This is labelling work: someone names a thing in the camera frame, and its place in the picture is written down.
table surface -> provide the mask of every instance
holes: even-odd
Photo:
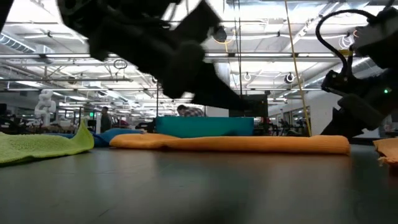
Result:
[[[398,179],[349,156],[95,149],[0,167],[0,223],[395,223]]]

black cable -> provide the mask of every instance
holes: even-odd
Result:
[[[241,1],[240,0],[238,0],[238,11],[239,11],[239,13],[241,12]],[[242,91],[242,56],[241,56],[241,54],[242,54],[242,32],[241,32],[241,29],[242,29],[241,16],[239,14],[239,58],[238,58],[238,60],[239,60],[239,74],[240,74],[239,78],[241,79],[240,80],[240,82],[241,82],[240,90],[241,90],[241,98],[242,98],[243,91]]]
[[[338,15],[338,14],[342,14],[342,13],[355,13],[355,14],[359,14],[362,16],[365,16],[368,18],[368,21],[372,21],[376,18],[376,16],[370,14],[369,12],[366,12],[364,10],[359,10],[359,9],[346,9],[346,10],[340,10],[340,11],[336,11],[336,12],[331,12],[329,14],[327,14],[326,16],[322,17],[322,19],[319,21],[317,28],[315,29],[315,35],[317,37],[317,39],[319,40],[319,42],[321,42],[321,44],[323,44],[327,49],[329,49],[330,51],[332,51],[335,55],[337,55],[337,57],[340,58],[341,62],[343,63],[343,68],[341,69],[341,74],[346,74],[347,72],[347,61],[344,57],[343,54],[341,54],[337,49],[335,49],[332,45],[330,45],[327,41],[325,41],[321,34],[320,34],[320,29],[322,24],[329,19],[332,16]]]
[[[394,4],[395,1],[396,1],[396,0],[390,0],[390,1],[388,1],[387,4],[386,4],[386,6],[384,7],[384,9],[387,9],[388,7],[391,7],[391,6]]]
[[[233,9],[234,9],[234,13],[235,13],[235,0],[232,1],[233,4]],[[235,37],[238,36],[238,25],[236,24],[236,17],[234,18],[234,25],[235,25]],[[241,28],[239,26],[239,43],[237,40],[235,40],[236,42],[236,50],[238,51],[238,65],[239,65],[239,88],[240,88],[240,97],[243,98],[243,89],[242,89],[242,66],[241,66],[241,54],[242,54],[242,46],[240,46],[239,49],[239,45],[241,45]]]

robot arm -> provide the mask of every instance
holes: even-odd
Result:
[[[88,38],[90,54],[105,60],[108,52],[153,75],[165,95],[179,98],[194,93],[192,103],[244,110],[248,105],[216,75],[214,65],[205,63],[200,45],[220,23],[207,5],[199,2],[174,29],[161,18],[170,4],[181,0],[58,0],[66,26]]]
[[[369,24],[357,29],[351,55],[345,57],[322,39],[320,28],[325,20],[341,13],[357,13],[368,18]],[[343,135],[352,138],[363,129],[375,130],[383,119],[398,108],[398,11],[386,7],[377,16],[366,11],[348,9],[325,16],[317,25],[318,40],[343,62],[341,72],[329,71],[322,89],[342,96],[333,109],[333,119],[323,130],[325,135]],[[358,79],[352,73],[353,54],[370,57],[385,70],[376,77]]]

wall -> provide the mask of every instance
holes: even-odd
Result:
[[[39,94],[33,91],[28,91],[27,96],[20,96],[19,92],[0,93],[0,103],[6,103],[10,108],[34,109],[38,101]]]
[[[229,85],[230,72],[231,69],[229,67],[229,63],[216,63],[215,64],[216,72],[218,77]],[[206,106],[206,116],[207,117],[228,117],[229,110],[223,108],[215,108],[212,106]]]
[[[207,117],[229,117],[229,110],[223,108],[215,108],[212,106],[206,106]]]
[[[341,97],[332,93],[323,91],[311,91],[305,95],[306,105],[310,107],[312,134],[320,134],[332,119],[332,108],[339,108],[337,101]],[[302,100],[290,100],[286,105],[277,105],[269,108],[269,116],[283,112],[303,108]],[[379,138],[379,130],[363,130],[364,134],[357,136],[359,138]]]

orange cloth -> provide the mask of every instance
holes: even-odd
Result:
[[[377,152],[382,154],[380,161],[392,166],[398,166],[398,138],[377,140],[373,144]]]
[[[111,146],[130,149],[171,149],[181,151],[239,151],[349,154],[343,136],[305,137],[203,137],[180,139],[163,134],[121,134]]]

